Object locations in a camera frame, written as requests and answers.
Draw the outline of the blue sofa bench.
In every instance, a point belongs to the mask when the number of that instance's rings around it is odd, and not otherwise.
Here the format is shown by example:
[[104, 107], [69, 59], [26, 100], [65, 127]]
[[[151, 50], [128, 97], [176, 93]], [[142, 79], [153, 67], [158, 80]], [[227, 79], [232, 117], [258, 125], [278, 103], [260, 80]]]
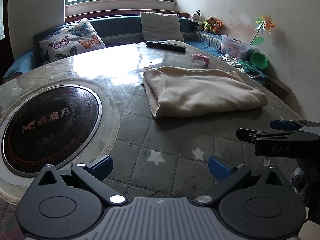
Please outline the blue sofa bench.
[[[105, 46], [119, 46], [124, 44], [143, 42], [142, 24], [139, 15], [114, 16], [105, 18], [90, 19], [89, 22], [102, 38]], [[205, 51], [215, 57], [222, 55], [220, 50], [222, 37], [196, 30], [189, 18], [179, 18], [181, 32], [185, 43]], [[4, 74], [4, 81], [18, 77], [43, 65], [43, 60], [48, 59], [48, 55], [41, 55], [40, 42], [46, 38], [57, 34], [62, 28], [71, 27], [67, 23], [33, 36], [33, 48], [24, 52]], [[265, 76], [262, 71], [249, 71], [254, 79], [261, 83], [281, 100], [284, 100], [292, 90], [285, 84], [277, 80], [272, 75]]]

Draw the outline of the crumpled cloths on bench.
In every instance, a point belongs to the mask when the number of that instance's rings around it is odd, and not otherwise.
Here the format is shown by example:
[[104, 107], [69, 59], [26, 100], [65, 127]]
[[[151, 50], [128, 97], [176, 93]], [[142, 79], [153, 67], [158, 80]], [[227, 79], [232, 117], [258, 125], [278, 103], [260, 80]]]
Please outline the crumpled cloths on bench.
[[242, 73], [248, 75], [249, 77], [253, 79], [265, 79], [266, 75], [263, 74], [260, 70], [257, 69], [257, 67], [253, 66], [253, 64], [247, 62], [247, 61], [242, 61], [242, 60], [237, 60], [235, 57], [231, 57], [229, 54], [226, 55], [220, 55], [218, 58], [225, 63], [238, 68]]

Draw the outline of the colourful paper pinwheel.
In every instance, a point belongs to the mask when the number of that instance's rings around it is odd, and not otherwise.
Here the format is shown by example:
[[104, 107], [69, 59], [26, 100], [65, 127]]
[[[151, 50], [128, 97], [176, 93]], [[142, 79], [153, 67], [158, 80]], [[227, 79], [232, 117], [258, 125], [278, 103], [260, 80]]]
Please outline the colourful paper pinwheel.
[[258, 46], [264, 43], [264, 38], [262, 37], [263, 33], [266, 31], [271, 34], [271, 30], [276, 26], [271, 15], [262, 15], [260, 14], [259, 18], [255, 20], [257, 26], [255, 28], [256, 33], [252, 38], [249, 46]]

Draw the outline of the clear plastic storage box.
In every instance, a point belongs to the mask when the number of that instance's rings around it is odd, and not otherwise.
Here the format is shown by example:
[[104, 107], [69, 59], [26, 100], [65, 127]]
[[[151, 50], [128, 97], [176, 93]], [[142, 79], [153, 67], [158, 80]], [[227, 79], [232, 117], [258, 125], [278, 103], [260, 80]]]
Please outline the clear plastic storage box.
[[236, 59], [242, 59], [248, 51], [248, 44], [246, 42], [239, 42], [227, 35], [221, 35], [221, 37], [220, 51]]

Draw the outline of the black round induction cooker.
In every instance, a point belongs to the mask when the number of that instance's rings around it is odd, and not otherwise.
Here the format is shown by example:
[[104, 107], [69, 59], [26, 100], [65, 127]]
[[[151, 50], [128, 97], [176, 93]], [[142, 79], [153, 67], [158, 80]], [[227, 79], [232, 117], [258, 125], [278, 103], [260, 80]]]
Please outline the black round induction cooker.
[[30, 96], [5, 127], [4, 165], [26, 178], [35, 177], [46, 164], [63, 167], [91, 141], [102, 110], [99, 96], [80, 85], [58, 85]]

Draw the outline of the cream beige garment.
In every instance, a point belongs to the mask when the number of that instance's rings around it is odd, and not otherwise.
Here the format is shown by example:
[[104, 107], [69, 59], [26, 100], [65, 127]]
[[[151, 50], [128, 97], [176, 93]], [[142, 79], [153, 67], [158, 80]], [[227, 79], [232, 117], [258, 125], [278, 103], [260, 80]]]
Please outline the cream beige garment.
[[172, 66], [143, 69], [143, 84], [154, 118], [192, 117], [264, 107], [267, 96], [236, 72]]

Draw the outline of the plain beige pillow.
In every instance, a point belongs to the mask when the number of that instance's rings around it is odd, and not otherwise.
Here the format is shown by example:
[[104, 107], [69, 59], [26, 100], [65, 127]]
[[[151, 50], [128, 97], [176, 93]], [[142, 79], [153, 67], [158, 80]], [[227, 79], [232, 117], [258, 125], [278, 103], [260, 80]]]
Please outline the plain beige pillow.
[[141, 12], [142, 34], [145, 41], [184, 41], [176, 14]]

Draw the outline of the butterfly print pillow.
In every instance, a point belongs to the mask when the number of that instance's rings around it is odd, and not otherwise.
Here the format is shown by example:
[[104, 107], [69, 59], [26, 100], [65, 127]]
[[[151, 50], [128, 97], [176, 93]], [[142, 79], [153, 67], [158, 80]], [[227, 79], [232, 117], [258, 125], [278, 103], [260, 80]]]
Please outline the butterfly print pillow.
[[43, 64], [105, 47], [87, 18], [70, 23], [40, 41]]

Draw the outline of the grey quilted star tablecloth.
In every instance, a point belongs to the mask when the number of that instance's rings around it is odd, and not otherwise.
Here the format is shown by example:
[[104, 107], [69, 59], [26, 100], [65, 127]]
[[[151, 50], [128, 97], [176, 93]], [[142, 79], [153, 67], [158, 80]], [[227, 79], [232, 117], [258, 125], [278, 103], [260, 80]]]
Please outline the grey quilted star tablecloth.
[[1, 127], [36, 93], [55, 85], [80, 85], [99, 96], [103, 111], [96, 134], [76, 162], [91, 163], [110, 154], [114, 168], [106, 184], [128, 197], [195, 197], [216, 183], [207, 167], [212, 155], [254, 170], [274, 164], [291, 176], [294, 160], [256, 157], [253, 146], [235, 136], [239, 127], [267, 131], [272, 119], [299, 119], [286, 103], [245, 75], [245, 83], [267, 96], [265, 107], [192, 118], [152, 116], [143, 68], [204, 68], [191, 58], [194, 53], [192, 46], [179, 54], [135, 43], [45, 64], [1, 85]]

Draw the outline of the orange green plush toys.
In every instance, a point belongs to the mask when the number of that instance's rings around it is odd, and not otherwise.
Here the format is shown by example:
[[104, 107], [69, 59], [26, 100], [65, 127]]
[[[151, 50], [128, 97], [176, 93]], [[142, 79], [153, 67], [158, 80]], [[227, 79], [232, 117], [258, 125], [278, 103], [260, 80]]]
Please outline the orange green plush toys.
[[222, 20], [212, 16], [203, 22], [203, 30], [207, 33], [218, 35], [222, 24]]

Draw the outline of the black white plush toy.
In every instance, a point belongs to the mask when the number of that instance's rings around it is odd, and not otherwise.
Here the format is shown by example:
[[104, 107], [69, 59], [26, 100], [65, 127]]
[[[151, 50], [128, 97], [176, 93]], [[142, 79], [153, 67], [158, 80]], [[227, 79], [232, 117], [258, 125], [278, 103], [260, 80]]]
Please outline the black white plush toy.
[[193, 14], [191, 15], [191, 20], [195, 29], [203, 30], [203, 24], [199, 10], [193, 12]]

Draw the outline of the black remote control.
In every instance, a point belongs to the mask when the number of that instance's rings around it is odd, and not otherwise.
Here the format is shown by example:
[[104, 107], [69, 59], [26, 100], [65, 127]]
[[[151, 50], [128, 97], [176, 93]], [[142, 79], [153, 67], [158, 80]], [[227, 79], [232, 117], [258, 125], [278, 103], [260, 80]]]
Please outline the black remote control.
[[161, 49], [177, 53], [185, 53], [187, 49], [186, 46], [160, 41], [147, 41], [146, 46], [153, 49]]

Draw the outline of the green plastic bowl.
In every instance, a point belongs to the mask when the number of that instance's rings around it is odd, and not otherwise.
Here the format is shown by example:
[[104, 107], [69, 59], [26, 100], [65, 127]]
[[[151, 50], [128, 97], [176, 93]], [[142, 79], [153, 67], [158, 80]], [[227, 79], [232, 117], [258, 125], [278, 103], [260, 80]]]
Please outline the green plastic bowl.
[[268, 68], [268, 59], [267, 57], [259, 52], [254, 52], [250, 57], [250, 62], [258, 69]]

